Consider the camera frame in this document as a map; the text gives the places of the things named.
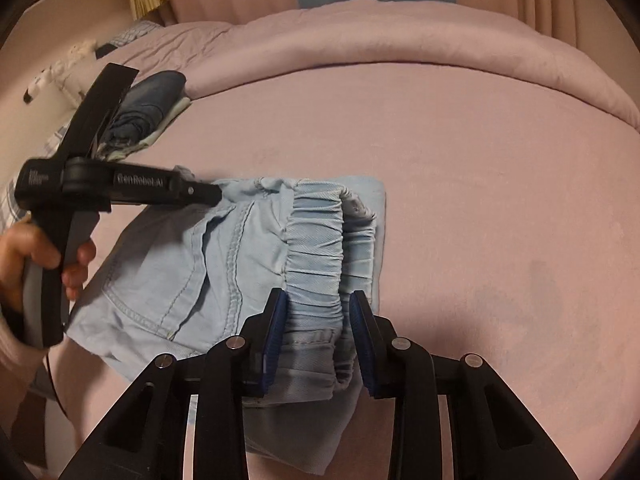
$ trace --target folded clothes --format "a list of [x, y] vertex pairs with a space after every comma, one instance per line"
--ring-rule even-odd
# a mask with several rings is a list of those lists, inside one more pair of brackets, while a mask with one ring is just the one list
[[348, 300], [364, 290], [377, 310], [382, 183], [218, 184], [215, 208], [150, 207], [125, 229], [68, 335], [133, 380], [157, 354], [207, 352], [261, 312], [272, 287], [284, 288], [289, 317], [275, 383], [263, 399], [245, 399], [247, 449], [322, 474], [362, 387]]
[[182, 97], [186, 78], [175, 70], [157, 72], [133, 86], [100, 140], [101, 157], [133, 146], [153, 133]]
[[162, 119], [162, 122], [158, 124], [158, 127], [152, 134], [140, 140], [140, 142], [137, 144], [133, 144], [131, 146], [123, 146], [122, 148], [113, 146], [111, 147], [111, 149], [108, 149], [107, 146], [102, 145], [98, 152], [100, 158], [103, 158], [108, 162], [117, 162], [119, 160], [127, 158], [129, 155], [131, 155], [131, 153], [139, 152], [140, 150], [148, 148], [154, 142], [156, 142], [156, 140], [159, 139], [162, 133], [168, 128], [169, 124], [171, 124], [173, 120], [183, 111], [185, 111], [190, 105], [191, 99], [186, 96], [182, 97], [176, 102], [171, 110], [169, 110], [169, 113], [164, 119]]

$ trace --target checkered cloth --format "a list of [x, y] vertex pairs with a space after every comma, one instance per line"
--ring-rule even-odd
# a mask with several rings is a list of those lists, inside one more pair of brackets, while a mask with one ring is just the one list
[[[38, 156], [53, 155], [58, 149], [60, 142], [62, 142], [62, 139], [65, 137], [68, 126], [69, 123], [65, 124], [51, 137], [49, 137], [44, 147], [40, 150]], [[20, 209], [15, 202], [14, 190], [17, 180], [18, 175], [16, 174], [6, 185], [4, 195], [0, 198], [0, 233], [6, 231], [27, 214], [27, 212], [24, 209]]]

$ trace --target stuffed animal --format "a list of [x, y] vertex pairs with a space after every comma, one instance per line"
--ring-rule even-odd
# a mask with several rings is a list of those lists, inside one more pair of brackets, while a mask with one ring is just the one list
[[31, 81], [24, 93], [24, 102], [31, 103], [47, 85], [62, 77], [64, 73], [68, 72], [85, 57], [93, 55], [97, 46], [96, 40], [85, 40], [72, 46], [63, 59], [59, 59], [48, 66]]

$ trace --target human hand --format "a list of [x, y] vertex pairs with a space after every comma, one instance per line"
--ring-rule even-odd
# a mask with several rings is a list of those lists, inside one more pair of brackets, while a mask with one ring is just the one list
[[[34, 224], [19, 222], [0, 236], [0, 303], [22, 312], [22, 274], [25, 258], [45, 269], [60, 264], [60, 252]], [[95, 258], [95, 245], [89, 240], [78, 248], [78, 262], [65, 267], [62, 283], [66, 296], [75, 301], [89, 275], [88, 265]]]

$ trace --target gray handle grip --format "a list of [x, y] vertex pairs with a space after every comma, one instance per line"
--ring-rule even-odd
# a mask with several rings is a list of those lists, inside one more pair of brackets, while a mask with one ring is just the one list
[[33, 222], [64, 254], [64, 259], [53, 270], [43, 269], [31, 260], [25, 262], [22, 304], [24, 342], [28, 345], [45, 349], [62, 341], [69, 316], [62, 270], [76, 262], [78, 247], [89, 240], [99, 219], [100, 213], [95, 211], [34, 213]]

